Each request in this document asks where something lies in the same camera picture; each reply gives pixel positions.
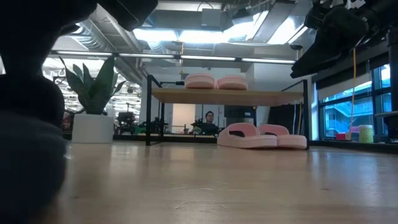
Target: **red object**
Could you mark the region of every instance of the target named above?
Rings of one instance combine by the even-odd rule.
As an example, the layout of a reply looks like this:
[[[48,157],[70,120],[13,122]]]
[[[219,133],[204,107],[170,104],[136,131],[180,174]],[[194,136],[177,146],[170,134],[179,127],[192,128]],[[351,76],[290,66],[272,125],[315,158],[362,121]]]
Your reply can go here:
[[[345,139],[346,139],[345,133],[336,134],[336,140],[345,140]]]

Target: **floor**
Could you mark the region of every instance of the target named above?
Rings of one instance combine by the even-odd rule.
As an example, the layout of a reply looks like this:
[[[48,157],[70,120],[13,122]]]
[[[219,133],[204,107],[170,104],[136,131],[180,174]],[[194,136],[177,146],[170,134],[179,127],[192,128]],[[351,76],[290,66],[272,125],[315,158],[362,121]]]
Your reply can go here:
[[[398,223],[398,157],[79,144],[41,223]]]

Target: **white planter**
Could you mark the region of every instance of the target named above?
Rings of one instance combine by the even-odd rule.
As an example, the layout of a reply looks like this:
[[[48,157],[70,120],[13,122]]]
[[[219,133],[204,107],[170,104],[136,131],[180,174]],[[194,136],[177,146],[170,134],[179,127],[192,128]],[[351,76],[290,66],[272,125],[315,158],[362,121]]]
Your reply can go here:
[[[76,114],[73,120],[73,143],[112,143],[113,117]]]

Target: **green plant leaf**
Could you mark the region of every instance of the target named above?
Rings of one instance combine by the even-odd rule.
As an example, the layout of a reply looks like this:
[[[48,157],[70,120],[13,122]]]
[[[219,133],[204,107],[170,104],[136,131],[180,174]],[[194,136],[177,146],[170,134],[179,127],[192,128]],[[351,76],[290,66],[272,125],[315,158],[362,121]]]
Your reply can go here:
[[[115,93],[117,93],[117,92],[119,92],[119,91],[121,90],[121,88],[123,87],[123,84],[124,84],[125,82],[127,82],[127,81],[123,81],[123,82],[121,82],[121,83],[118,84],[118,86],[116,87],[116,89],[113,91],[112,96],[113,96]]]
[[[119,76],[119,74],[117,73],[117,74],[113,77],[111,95],[113,94],[114,89],[115,89],[115,85],[116,85],[116,83],[118,82],[118,76]]]
[[[111,96],[105,89],[98,90],[88,102],[87,114],[101,114],[110,99]]]
[[[79,66],[73,64],[73,71],[75,72],[77,77],[79,77],[80,80],[83,81],[83,73],[81,72],[81,69],[79,68]]]
[[[100,90],[104,89],[108,92],[109,96],[113,90],[112,81],[114,77],[114,57],[109,57],[105,60],[101,69],[98,72],[97,77],[94,80],[93,85],[90,88],[90,98],[94,97]]]
[[[85,88],[88,93],[94,83],[94,78],[90,75],[90,71],[85,64],[83,64],[83,83],[85,84]]]
[[[73,72],[71,72],[67,66],[65,65],[65,62],[63,59],[60,57],[61,62],[63,63],[63,66],[65,66],[65,74],[67,76],[67,81],[70,86],[70,88],[75,91],[78,95],[84,95],[85,94],[85,87],[83,82],[78,78]]]

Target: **pink slipper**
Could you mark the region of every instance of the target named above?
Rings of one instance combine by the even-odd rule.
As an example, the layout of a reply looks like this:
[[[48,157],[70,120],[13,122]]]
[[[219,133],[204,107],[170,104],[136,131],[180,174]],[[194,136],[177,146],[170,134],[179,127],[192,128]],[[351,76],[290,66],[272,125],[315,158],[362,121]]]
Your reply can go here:
[[[248,82],[240,75],[228,75],[217,81],[219,90],[248,90]]]
[[[185,79],[185,88],[214,89],[215,80],[210,74],[191,74]]]
[[[231,124],[218,135],[220,146],[243,149],[276,147],[277,138],[273,135],[259,135],[258,129],[251,123]]]
[[[289,134],[289,130],[283,126],[264,124],[259,127],[259,131],[262,133],[276,134],[278,147],[290,147],[295,149],[305,149],[307,147],[307,138],[305,136]]]

